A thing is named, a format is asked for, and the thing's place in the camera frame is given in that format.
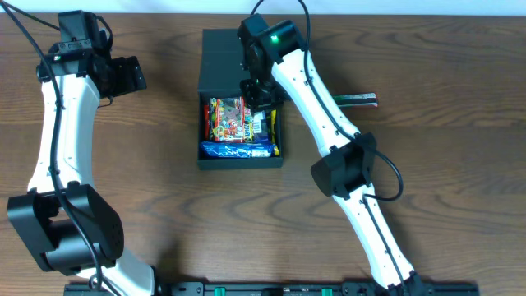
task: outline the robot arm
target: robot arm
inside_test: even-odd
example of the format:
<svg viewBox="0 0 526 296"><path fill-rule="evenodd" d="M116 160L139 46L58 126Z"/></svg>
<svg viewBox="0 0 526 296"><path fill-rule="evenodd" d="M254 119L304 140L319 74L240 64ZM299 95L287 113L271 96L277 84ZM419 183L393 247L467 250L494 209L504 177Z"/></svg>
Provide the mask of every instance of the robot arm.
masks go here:
<svg viewBox="0 0 526 296"><path fill-rule="evenodd" d="M91 142L95 113L99 107L100 94L89 76L77 77L68 74L56 77L62 94L62 121L58 138L57 166L59 186L65 188L69 182L89 184L95 188L91 173ZM55 119L55 90L51 81L42 84L44 95L44 125L40 142L39 159L31 178L28 191L53 191L49 174L49 151Z"/></svg>
<svg viewBox="0 0 526 296"><path fill-rule="evenodd" d="M145 89L144 77L135 57L111 59L111 31L107 39L106 33L99 31L96 15L64 12L58 19L62 42L55 44L45 58L62 96L57 145L59 189L93 241L104 278L121 295L151 296L155 293L154 271L124 248L121 220L95 191L91 172L93 126L100 99ZM95 268L76 228L70 220L50 219L60 206L48 171L56 94L42 65L37 67L37 76L44 95L39 159L29 193L10 198L7 214L42 270L89 279Z"/></svg>
<svg viewBox="0 0 526 296"><path fill-rule="evenodd" d="M330 154L331 147L339 149L349 144L350 140L336 131L335 126L329 120L327 114L312 93L311 87L305 83L303 71L306 71L306 69L303 68L303 54L304 52L301 49L296 49L283 56L283 61L280 64L275 63L271 73L276 83L283 87L298 107L311 129L320 155L325 157ZM337 118L339 125L343 127L349 135L357 134L359 132L358 129L342 114L323 84L323 81L321 81L321 78L318 76L310 54L308 55L308 65L309 69L307 70L312 77L311 83L316 87L325 106L332 113L333 118ZM372 184L369 186L364 184L351 191L348 199L336 195L332 197L344 210L360 239L367 258L369 259L373 278L380 286L387 289L392 284L400 284L400 279L394 263L391 261L389 254L385 252L384 243L381 241L381 237L376 231L375 225L365 205L362 203L364 194L374 195L374 187ZM413 267L399 250L376 200L370 197L364 198L367 199L367 202L371 206L372 214L385 237L387 245L392 251L404 280L408 279L411 271L413 271Z"/></svg>
<svg viewBox="0 0 526 296"><path fill-rule="evenodd" d="M347 134L365 139L370 146L376 145L374 138L370 134L360 135L342 114L318 76L309 53L308 69L304 68L302 40L292 22L269 28L259 15L254 15L242 22L238 36L246 53L244 66L251 73L251 80L242 82L247 102L253 108L269 107L287 97L296 104L323 158L311 169L316 184L344 210L365 249L377 284L385 289L401 285L400 278L409 279L414 269L399 250L376 200L364 197L374 195L369 175L372 155L337 131L309 83L315 86L325 107ZM306 81L305 71L311 81Z"/></svg>

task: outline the black plastic container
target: black plastic container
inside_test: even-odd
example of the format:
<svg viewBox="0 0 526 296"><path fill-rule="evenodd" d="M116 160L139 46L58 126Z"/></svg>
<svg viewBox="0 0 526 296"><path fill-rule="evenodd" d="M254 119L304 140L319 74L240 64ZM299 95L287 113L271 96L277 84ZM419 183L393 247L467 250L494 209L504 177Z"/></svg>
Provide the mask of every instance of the black plastic container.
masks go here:
<svg viewBox="0 0 526 296"><path fill-rule="evenodd" d="M248 79L248 71L241 68L242 46L237 29L203 30L203 54L199 74L199 143L205 140L205 116L203 106L210 98L233 98L241 95L239 83ZM276 110L275 140L279 156L267 158L212 158L197 145L199 169L263 169L280 168L283 165L283 137L281 133L281 110Z"/></svg>

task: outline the snack package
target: snack package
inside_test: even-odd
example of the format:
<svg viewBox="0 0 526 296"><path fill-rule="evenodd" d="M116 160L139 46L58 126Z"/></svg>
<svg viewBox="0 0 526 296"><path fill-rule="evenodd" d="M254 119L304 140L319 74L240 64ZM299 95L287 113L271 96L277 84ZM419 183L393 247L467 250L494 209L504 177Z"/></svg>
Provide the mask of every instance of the snack package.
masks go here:
<svg viewBox="0 0 526 296"><path fill-rule="evenodd" d="M249 108L245 107L245 142L254 140L253 117Z"/></svg>
<svg viewBox="0 0 526 296"><path fill-rule="evenodd" d="M243 97L210 100L210 121L212 137L219 142L245 141L245 118Z"/></svg>
<svg viewBox="0 0 526 296"><path fill-rule="evenodd" d="M205 112L205 139L208 139L210 137L210 106L205 105L203 111Z"/></svg>
<svg viewBox="0 0 526 296"><path fill-rule="evenodd" d="M270 141L272 142L272 144L276 144L276 135L274 129L274 126L276 124L276 114L276 110L272 110L270 112ZM279 156L278 146L274 146L274 155Z"/></svg>
<svg viewBox="0 0 526 296"><path fill-rule="evenodd" d="M203 141L201 149L210 157L252 158L271 157L275 144L271 143L218 143Z"/></svg>
<svg viewBox="0 0 526 296"><path fill-rule="evenodd" d="M254 130L254 142L264 143L269 141L269 129L266 124L265 111L254 113L254 123L252 129Z"/></svg>
<svg viewBox="0 0 526 296"><path fill-rule="evenodd" d="M208 104L208 110L209 110L208 124L210 127L209 127L208 134L206 135L205 139L208 139L211 141L214 140L215 119L217 118L216 112L215 112L216 108L217 108L217 99L216 98L210 99L210 102Z"/></svg>

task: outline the black mounting rail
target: black mounting rail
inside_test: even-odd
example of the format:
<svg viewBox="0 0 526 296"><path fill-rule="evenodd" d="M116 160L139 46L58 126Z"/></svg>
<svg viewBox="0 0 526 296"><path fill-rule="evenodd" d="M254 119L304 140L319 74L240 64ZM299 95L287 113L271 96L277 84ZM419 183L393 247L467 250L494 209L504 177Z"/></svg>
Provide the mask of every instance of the black mounting rail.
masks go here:
<svg viewBox="0 0 526 296"><path fill-rule="evenodd" d="M424 290L411 296L478 296L474 284L423 284ZM372 281L345 281L342 284L203 284L181 282L158 289L159 296L395 296L398 289L385 290ZM110 292L90 291L86 285L67 285L64 296L111 296Z"/></svg>

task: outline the wooden table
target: wooden table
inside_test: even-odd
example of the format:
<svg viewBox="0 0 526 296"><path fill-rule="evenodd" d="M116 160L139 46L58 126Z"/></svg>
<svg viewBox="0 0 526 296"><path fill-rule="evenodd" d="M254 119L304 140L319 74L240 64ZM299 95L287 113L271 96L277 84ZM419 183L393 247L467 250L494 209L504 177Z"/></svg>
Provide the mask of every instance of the wooden table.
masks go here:
<svg viewBox="0 0 526 296"><path fill-rule="evenodd" d="M56 15L40 15L57 23ZM104 15L113 56L136 55L148 90L95 119L93 175L120 214L126 245L164 280L340 281L370 278L341 209L309 168L319 159L284 106L282 169L197 169L201 30L245 16ZM288 16L268 16L274 24ZM305 31L302 16L293 16ZM41 48L56 31L23 19ZM312 53L333 94L375 91L378 109L346 111L398 166L399 202L382 204L418 273L473 281L485 295L526 289L526 19L314 16ZM39 59L0 16L0 208L23 194L39 151ZM395 177L376 162L378 192ZM43 273L0 211L0 294L60 294L75 278Z"/></svg>

